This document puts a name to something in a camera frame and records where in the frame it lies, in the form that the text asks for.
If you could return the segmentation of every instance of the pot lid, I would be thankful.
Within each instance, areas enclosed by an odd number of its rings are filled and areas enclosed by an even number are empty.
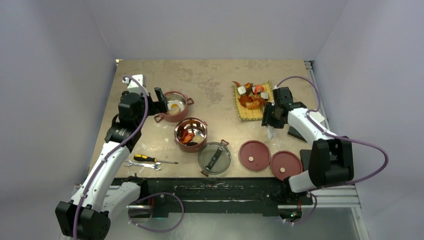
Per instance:
[[[303,166],[301,160],[294,153],[289,151],[276,152],[271,157],[271,172],[279,180],[301,174]]]
[[[271,153],[262,142],[250,140],[241,145],[238,151],[238,158],[246,168],[260,171],[270,164]]]
[[[208,142],[203,145],[198,154],[201,169],[208,174],[221,174],[231,163],[231,153],[227,148],[228,142]]]

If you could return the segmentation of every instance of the robotic arm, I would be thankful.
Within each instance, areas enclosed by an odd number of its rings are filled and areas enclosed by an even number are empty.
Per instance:
[[[276,88],[272,94],[274,103],[266,104],[262,126],[282,129],[285,124],[289,124],[312,145],[308,170],[284,180],[288,194],[303,193],[352,180],[354,178],[352,143],[325,135],[307,118],[306,106],[302,102],[293,102],[288,87]],[[311,119],[324,129],[324,132],[336,136],[313,117]]]
[[[132,76],[145,89],[143,75]],[[101,240],[106,237],[111,221],[127,205],[140,198],[141,187],[133,182],[123,183],[114,195],[110,195],[105,201],[108,189],[115,178],[119,168],[128,158],[137,141],[141,137],[138,126],[141,124],[145,113],[145,98],[138,84],[129,78],[123,80],[128,84],[128,91],[124,91],[118,105],[119,114],[113,120],[107,131],[105,143],[93,170],[89,173],[79,190],[71,197],[69,202],[59,202],[55,213],[62,233],[72,237],[75,214],[79,214],[77,224],[77,236],[79,239]],[[147,96],[148,115],[165,113],[168,111],[167,100],[160,88],[155,88],[158,101],[153,102],[150,94]],[[115,150],[106,159],[106,155],[114,148],[121,145],[132,134],[123,146]],[[77,205],[83,198],[81,210],[77,211]]]

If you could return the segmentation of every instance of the white wall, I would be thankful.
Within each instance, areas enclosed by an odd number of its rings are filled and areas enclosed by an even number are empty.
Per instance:
[[[371,239],[422,239],[424,1],[350,0],[314,63],[331,129],[390,162],[357,185]],[[354,146],[355,175],[383,163]]]
[[[57,239],[116,63],[84,0],[0,1],[0,56],[0,239]]]
[[[86,0],[117,59],[317,57],[348,0]]]

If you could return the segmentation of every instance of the screwdriver handle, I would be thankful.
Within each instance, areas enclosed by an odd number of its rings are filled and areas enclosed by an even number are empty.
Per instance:
[[[134,155],[134,160],[139,161],[139,162],[152,162],[152,163],[156,163],[156,158],[154,157],[149,157],[146,155],[141,155],[141,154],[136,154]]]

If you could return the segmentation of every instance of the pink cooking pot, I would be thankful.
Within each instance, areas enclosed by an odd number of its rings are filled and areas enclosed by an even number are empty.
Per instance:
[[[187,153],[197,153],[207,141],[207,125],[206,122],[194,117],[189,117],[180,121],[174,130],[174,141],[179,149]],[[203,139],[194,146],[187,146],[180,141],[184,130],[187,130],[188,133],[194,133],[194,136],[201,136]]]
[[[181,109],[181,112],[175,115],[169,115],[167,112],[161,112],[158,115],[154,116],[154,120],[156,121],[156,123],[159,123],[163,119],[170,123],[180,122],[189,113],[189,105],[195,103],[195,101],[193,101],[191,97],[188,98],[186,95],[178,91],[169,91],[164,95],[166,97],[166,104],[168,105],[168,109],[171,110],[172,107],[178,106]]]

